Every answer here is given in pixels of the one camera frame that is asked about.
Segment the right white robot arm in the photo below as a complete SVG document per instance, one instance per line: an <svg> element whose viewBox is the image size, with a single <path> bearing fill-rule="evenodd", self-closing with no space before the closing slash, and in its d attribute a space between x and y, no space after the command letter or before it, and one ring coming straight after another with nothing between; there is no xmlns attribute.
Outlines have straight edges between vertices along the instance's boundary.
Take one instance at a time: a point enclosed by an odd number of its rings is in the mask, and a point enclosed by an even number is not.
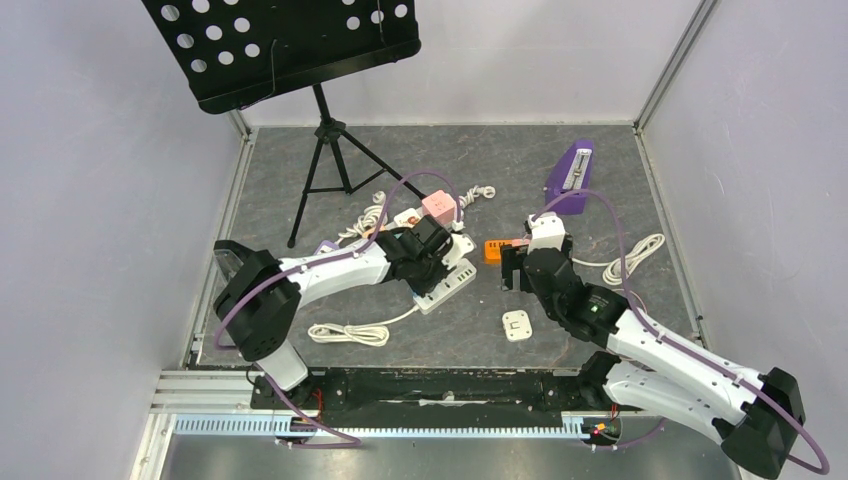
<svg viewBox="0 0 848 480"><path fill-rule="evenodd" d="M624 295L583 282L562 250L506 245L501 269L504 289L533 294L550 320L598 346L578 376L585 405L663 416L715 442L751 474L779 477L805 421L792 374L736 364L664 328Z"/></svg>

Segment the white cube socket adapter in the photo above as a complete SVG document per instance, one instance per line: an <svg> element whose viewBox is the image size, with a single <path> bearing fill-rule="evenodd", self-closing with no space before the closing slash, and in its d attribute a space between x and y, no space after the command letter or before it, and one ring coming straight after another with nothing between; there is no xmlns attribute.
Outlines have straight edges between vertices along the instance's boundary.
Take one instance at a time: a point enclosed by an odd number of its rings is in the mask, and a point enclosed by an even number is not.
<svg viewBox="0 0 848 480"><path fill-rule="evenodd" d="M398 228L412 228L422 218L422 210L420 208L408 208L393 217L393 224Z"/></svg>

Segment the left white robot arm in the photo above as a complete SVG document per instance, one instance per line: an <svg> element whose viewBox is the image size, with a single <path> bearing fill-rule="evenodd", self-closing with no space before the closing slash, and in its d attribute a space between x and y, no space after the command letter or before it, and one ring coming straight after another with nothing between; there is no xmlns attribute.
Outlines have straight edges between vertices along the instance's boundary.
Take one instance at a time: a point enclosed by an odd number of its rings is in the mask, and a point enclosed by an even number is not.
<svg viewBox="0 0 848 480"><path fill-rule="evenodd" d="M394 227L353 244L309 257L277 259L221 240L215 255L230 277L213 303L232 348L276 384L290 408L307 405L314 393L309 370L288 335L298 311L315 300L362 286L403 281L417 295L431 293L451 270L448 256L458 234L430 215L411 227Z"/></svg>

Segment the white power strip with USB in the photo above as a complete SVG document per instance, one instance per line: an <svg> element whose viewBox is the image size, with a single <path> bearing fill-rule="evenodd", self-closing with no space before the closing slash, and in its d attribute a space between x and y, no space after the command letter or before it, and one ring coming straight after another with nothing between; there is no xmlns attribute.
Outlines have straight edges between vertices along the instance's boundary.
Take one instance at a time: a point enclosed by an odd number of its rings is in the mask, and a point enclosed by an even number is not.
<svg viewBox="0 0 848 480"><path fill-rule="evenodd" d="M413 296L417 310L424 315L435 311L443 303L468 286L476 278L476 275L477 269L468 259L460 260L458 265L430 293L424 296Z"/></svg>

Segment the orange power strip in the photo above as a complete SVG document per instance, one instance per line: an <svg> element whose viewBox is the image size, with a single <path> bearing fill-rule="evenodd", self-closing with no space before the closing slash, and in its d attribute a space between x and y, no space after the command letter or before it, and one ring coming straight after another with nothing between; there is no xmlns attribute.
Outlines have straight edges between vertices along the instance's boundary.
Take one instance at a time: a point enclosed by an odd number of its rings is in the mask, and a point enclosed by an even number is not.
<svg viewBox="0 0 848 480"><path fill-rule="evenodd" d="M502 249L504 247L520 247L528 243L527 239L487 240L483 244L483 263L499 265L502 261Z"/></svg>

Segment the purple power strip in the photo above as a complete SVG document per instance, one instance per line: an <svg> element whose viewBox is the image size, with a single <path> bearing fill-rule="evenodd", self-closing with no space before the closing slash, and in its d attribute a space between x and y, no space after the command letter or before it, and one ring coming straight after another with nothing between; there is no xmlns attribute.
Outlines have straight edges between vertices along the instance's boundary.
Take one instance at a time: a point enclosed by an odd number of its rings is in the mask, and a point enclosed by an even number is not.
<svg viewBox="0 0 848 480"><path fill-rule="evenodd" d="M334 252L334 251L339 250L339 249L340 249L340 246L339 246L338 243L333 242L333 241L329 241L329 240L323 240L318 245L318 247L315 249L313 254L314 255L321 255L321 254Z"/></svg>

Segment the white plug adapter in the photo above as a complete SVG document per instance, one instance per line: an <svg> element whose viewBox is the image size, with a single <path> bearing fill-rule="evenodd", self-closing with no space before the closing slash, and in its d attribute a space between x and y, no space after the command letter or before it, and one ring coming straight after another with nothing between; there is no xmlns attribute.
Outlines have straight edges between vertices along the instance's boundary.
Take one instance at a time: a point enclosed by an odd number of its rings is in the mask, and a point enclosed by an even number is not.
<svg viewBox="0 0 848 480"><path fill-rule="evenodd" d="M533 335L533 328L528 313L525 310L505 312L502 317L505 337L509 342L528 340Z"/></svg>

